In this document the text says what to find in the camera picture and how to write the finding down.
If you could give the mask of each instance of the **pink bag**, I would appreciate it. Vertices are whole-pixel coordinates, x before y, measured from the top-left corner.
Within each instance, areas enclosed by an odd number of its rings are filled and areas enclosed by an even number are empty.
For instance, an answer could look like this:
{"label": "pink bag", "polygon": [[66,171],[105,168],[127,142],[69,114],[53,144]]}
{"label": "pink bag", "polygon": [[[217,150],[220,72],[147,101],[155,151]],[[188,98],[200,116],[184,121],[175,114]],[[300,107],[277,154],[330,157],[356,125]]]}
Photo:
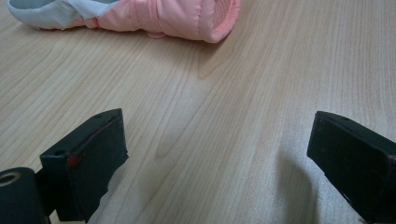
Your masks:
{"label": "pink bag", "polygon": [[233,29],[241,0],[8,0],[19,21],[43,29],[86,25],[113,31],[146,30],[217,43]]}

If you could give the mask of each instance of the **pink pouch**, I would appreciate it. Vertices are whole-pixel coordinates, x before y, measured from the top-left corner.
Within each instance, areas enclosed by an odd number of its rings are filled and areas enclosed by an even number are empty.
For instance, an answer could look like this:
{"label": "pink pouch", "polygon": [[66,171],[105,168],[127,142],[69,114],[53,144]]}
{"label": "pink pouch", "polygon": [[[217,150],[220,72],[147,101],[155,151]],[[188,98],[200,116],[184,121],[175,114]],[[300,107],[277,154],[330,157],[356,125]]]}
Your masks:
{"label": "pink pouch", "polygon": [[85,25],[113,31],[146,30],[217,43],[233,29],[241,0],[8,0],[19,21],[43,29]]}

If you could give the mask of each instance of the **light wood surface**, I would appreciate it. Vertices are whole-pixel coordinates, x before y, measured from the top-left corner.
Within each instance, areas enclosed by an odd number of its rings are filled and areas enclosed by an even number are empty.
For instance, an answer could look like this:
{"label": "light wood surface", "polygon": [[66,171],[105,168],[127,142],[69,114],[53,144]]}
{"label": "light wood surface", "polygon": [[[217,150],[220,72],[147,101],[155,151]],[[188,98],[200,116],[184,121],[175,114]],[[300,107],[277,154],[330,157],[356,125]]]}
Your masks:
{"label": "light wood surface", "polygon": [[361,223],[306,148],[318,110],[396,140],[396,1],[245,0],[217,45],[0,3],[1,170],[120,107],[130,159],[90,223]]}

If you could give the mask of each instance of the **pink fabric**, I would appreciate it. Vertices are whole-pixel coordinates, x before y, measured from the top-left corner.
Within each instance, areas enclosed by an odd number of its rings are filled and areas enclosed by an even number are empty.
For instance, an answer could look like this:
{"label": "pink fabric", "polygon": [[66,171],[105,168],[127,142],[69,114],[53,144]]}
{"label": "pink fabric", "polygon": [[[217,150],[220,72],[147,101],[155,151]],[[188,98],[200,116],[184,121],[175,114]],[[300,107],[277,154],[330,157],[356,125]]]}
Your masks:
{"label": "pink fabric", "polygon": [[86,25],[114,31],[144,29],[217,43],[233,29],[241,0],[120,0],[96,20],[78,18],[68,27]]}

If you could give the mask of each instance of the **quilted pink fabric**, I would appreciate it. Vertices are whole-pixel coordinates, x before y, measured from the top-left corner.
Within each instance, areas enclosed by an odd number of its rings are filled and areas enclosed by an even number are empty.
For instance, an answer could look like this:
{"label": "quilted pink fabric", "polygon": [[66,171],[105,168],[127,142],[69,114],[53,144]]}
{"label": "quilted pink fabric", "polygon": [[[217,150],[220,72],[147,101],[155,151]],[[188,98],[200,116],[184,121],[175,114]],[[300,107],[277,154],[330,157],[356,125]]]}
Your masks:
{"label": "quilted pink fabric", "polygon": [[34,27],[143,29],[154,38],[171,35],[209,43],[231,32],[241,4],[241,0],[39,0],[26,6],[22,1],[35,0],[8,0],[8,8],[16,19]]}

